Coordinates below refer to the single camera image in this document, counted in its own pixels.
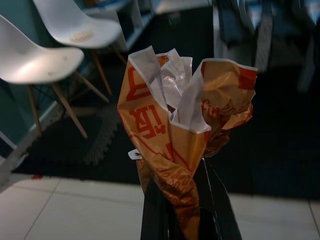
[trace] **small white tag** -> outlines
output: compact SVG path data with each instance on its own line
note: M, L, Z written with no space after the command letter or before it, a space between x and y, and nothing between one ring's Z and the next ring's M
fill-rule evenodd
M131 158L132 160L140 160L140 159L142 159L142 156L141 156L140 152L137 149L128 152L128 155L129 155L129 158Z

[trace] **white tile floor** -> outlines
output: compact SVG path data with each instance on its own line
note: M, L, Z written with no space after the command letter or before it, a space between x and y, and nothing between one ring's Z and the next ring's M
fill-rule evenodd
M230 199L243 240L320 240L320 202ZM138 240L143 200L136 185L13 174L0 192L0 240Z

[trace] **white plastic chair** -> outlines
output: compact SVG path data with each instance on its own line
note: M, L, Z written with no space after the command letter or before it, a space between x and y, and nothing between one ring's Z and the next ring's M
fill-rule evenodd
M44 48L35 44L0 15L0 78L11 84L28 85L39 135L42 130L32 85L50 83L83 137L88 137L57 83L74 73L83 58L84 53L75 47ZM109 102L87 79L78 72L75 75L99 97Z
M111 45L121 34L120 24L113 20L87 16L73 0L33 0L33 2L45 27L57 42L93 50L98 70L112 96L108 80L94 49ZM127 64L119 52L115 50L115 53L124 64Z

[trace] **teal wall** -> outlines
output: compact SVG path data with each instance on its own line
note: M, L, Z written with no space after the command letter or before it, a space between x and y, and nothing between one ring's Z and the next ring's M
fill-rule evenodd
M76 0L83 8L82 0ZM0 0L0 15L20 29L28 38L43 47L60 47L47 32L32 0ZM39 114L52 104L52 100L41 95ZM0 79L0 131L13 143L18 144L34 124L34 117L25 85L7 84Z

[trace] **crumpled paper bag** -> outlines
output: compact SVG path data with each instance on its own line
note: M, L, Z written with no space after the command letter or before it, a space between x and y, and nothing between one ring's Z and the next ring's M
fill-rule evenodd
M193 76L192 59L152 47L129 55L118 112L143 159L143 192L154 179L173 204L188 240L199 235L199 196L193 176L206 154L228 142L230 129L252 116L257 69L226 59L204 59Z

